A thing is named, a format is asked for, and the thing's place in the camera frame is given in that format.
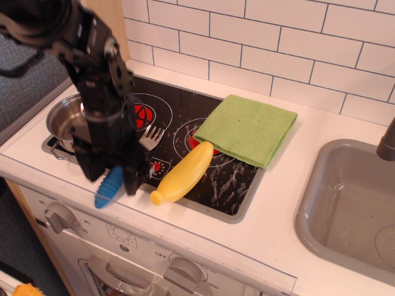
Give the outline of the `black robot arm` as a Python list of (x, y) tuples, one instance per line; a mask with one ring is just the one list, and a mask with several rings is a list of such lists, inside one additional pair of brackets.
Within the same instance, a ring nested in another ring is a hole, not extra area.
[(65, 65), (87, 122), (71, 129), (81, 169), (95, 181), (119, 165), (126, 192), (135, 194), (151, 156), (138, 140), (133, 74), (111, 29), (77, 1), (2, 1), (1, 33)]

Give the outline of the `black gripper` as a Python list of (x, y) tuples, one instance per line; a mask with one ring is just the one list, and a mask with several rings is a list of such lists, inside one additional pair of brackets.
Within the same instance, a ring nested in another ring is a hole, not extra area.
[(88, 123), (89, 135), (73, 133), (73, 148), (84, 175), (91, 182), (106, 168), (123, 168), (126, 193), (135, 195), (148, 177), (151, 153), (138, 142), (134, 115), (122, 115), (108, 122)]

